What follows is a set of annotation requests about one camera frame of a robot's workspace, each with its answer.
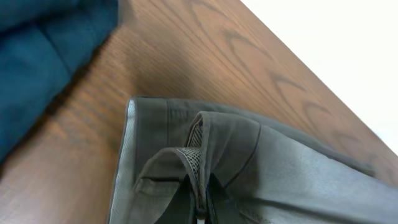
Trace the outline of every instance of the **wood grain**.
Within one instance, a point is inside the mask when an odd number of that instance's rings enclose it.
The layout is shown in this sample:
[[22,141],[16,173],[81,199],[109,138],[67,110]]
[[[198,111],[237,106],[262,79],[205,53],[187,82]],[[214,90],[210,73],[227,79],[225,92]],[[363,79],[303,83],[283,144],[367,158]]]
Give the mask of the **wood grain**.
[[4,164],[0,223],[105,223],[131,95],[266,115],[398,186],[397,156],[240,1],[131,0],[123,14]]

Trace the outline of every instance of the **white wall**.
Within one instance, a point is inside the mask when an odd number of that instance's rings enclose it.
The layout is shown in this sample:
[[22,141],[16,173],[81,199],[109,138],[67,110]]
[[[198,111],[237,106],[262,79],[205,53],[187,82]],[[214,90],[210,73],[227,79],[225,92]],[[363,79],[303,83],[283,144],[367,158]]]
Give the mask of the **white wall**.
[[242,2],[398,154],[398,1]]

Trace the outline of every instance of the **teal fabric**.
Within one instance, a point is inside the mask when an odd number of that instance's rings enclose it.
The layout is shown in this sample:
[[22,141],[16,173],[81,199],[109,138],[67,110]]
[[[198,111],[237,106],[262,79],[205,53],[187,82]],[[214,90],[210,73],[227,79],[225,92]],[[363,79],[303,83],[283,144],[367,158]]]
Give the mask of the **teal fabric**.
[[117,23],[117,0],[0,1],[0,161]]

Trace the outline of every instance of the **table surface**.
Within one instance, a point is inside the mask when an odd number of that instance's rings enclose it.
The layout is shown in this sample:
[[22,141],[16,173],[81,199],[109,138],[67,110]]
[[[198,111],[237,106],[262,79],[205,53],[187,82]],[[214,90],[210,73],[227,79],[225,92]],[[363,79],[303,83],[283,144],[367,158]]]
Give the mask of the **table surface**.
[[398,186],[398,157],[240,1],[122,5],[122,25],[3,164],[0,223],[106,223],[132,95],[266,115],[372,164],[378,179]]

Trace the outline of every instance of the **gray fabric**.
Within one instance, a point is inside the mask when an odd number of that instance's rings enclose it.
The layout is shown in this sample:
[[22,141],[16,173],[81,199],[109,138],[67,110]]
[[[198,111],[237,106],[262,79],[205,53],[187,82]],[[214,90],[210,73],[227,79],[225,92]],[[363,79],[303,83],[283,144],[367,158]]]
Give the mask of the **gray fabric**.
[[[214,173],[247,223],[397,223],[396,189],[358,172],[371,169],[304,133],[202,101],[133,102],[136,122],[126,129],[135,130],[134,137],[125,134],[123,143],[133,138],[134,144],[121,147],[111,224],[154,223],[187,173],[196,198],[205,195]],[[200,148],[199,177],[186,146]],[[123,156],[125,150],[133,156]],[[143,184],[148,181],[150,187]]]

